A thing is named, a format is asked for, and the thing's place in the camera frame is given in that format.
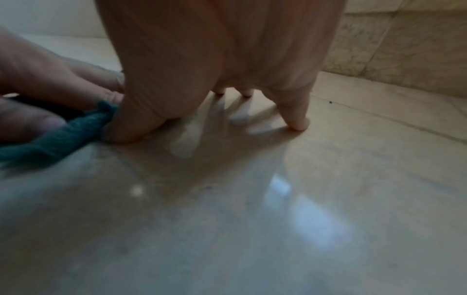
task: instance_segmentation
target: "human hand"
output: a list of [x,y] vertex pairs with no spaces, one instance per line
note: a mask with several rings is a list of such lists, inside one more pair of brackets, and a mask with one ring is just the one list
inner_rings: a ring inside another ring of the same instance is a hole
[[18,93],[76,110],[119,104],[124,76],[58,56],[0,28],[0,142],[27,142],[66,125],[44,109],[4,98]]
[[192,113],[210,90],[252,89],[295,130],[345,0],[96,0],[126,75],[126,98],[105,133],[140,140]]

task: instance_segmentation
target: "white wall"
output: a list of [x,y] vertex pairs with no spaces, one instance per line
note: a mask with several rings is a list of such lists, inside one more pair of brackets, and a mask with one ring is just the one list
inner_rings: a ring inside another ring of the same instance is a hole
[[106,36],[93,0],[0,0],[0,26],[23,34]]

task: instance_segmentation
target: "tile floor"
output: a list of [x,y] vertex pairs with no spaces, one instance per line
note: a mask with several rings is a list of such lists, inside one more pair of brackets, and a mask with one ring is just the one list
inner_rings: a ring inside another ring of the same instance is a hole
[[[28,38],[119,68],[104,39]],[[1,293],[463,295],[466,105],[323,73],[302,134],[232,90],[145,142],[3,167]]]

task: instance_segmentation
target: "teal cloth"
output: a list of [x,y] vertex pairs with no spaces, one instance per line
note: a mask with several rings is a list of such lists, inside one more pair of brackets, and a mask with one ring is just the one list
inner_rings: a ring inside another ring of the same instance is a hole
[[68,121],[68,125],[47,133],[29,143],[0,147],[0,162],[23,159],[56,162],[101,136],[102,128],[110,122],[116,106],[100,102],[95,111]]

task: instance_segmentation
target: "skin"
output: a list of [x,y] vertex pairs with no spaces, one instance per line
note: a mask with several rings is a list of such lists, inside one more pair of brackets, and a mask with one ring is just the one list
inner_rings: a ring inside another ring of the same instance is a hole
[[210,90],[252,89],[277,104],[290,128],[306,111],[345,0],[96,0],[122,63],[125,99],[105,132],[142,139],[186,116]]
[[49,111],[4,95],[91,110],[101,100],[119,104],[124,83],[121,73],[58,56],[0,28],[0,142],[27,142],[66,125]]

